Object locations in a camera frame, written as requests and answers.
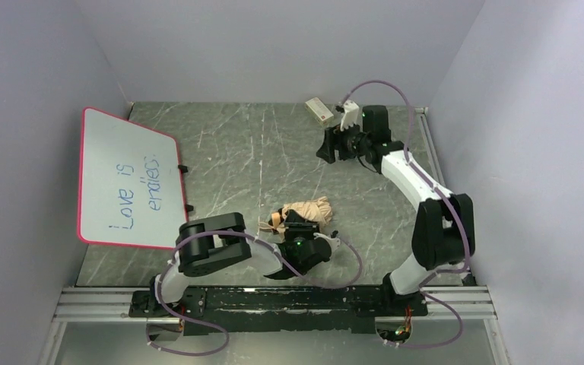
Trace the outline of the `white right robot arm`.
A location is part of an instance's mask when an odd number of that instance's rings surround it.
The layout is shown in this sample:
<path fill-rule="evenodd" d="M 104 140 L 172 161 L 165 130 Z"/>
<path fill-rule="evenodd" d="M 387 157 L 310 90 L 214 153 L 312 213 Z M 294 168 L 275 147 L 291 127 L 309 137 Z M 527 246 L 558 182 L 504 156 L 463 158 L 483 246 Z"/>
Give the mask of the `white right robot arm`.
<path fill-rule="evenodd" d="M 356 159 L 387 178 L 415 209 L 412 253 L 384 284 L 398 296 L 421 289 L 440 272 L 465 271 L 475 251 L 473 202 L 439 184 L 414 159 L 405 143 L 392 139 L 385 106 L 337 106 L 341 121 L 324 131 L 316 152 L 327 163 Z"/>

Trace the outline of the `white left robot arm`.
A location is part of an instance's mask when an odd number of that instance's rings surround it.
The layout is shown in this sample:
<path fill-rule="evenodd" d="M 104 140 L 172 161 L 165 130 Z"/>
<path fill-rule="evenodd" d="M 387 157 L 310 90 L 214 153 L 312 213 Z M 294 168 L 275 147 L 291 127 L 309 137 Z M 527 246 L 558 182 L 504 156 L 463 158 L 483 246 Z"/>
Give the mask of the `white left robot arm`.
<path fill-rule="evenodd" d="M 182 299 L 189 279 L 213 274 L 237 263 L 246 262 L 266 278 L 282 281 L 306 274 L 322 262 L 328 262 L 341 245 L 338 233 L 326 236 L 317 218 L 304 218 L 294 209 L 274 213 L 265 229 L 283 234 L 281 243 L 262 246 L 243 236 L 213 235 L 195 238 L 180 248 L 170 262 L 173 267 L 150 281 L 151 296 L 157 297 L 161 281 L 163 302 Z"/>

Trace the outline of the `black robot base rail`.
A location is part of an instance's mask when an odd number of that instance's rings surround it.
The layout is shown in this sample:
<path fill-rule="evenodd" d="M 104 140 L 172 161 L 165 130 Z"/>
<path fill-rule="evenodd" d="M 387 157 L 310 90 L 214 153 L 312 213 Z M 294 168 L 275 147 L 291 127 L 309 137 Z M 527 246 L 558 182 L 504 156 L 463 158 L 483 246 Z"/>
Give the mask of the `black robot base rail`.
<path fill-rule="evenodd" d="M 428 314 L 423 294 L 401 296 L 384 284 L 338 290 L 308 286 L 190 286 L 172 308 L 229 332 L 348 330 L 353 334 L 374 334 L 377 318 Z"/>

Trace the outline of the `beige folding umbrella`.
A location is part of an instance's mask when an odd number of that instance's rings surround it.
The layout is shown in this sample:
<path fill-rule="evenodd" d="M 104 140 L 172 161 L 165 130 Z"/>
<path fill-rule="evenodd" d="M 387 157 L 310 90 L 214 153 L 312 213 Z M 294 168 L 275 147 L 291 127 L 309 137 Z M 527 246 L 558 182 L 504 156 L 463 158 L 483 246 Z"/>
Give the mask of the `beige folding umbrella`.
<path fill-rule="evenodd" d="M 333 217 L 332 206 L 326 196 L 283 205 L 271 213 L 267 221 L 259 221 L 258 229 L 283 236 L 291 223 L 314 223 L 322 233 Z"/>

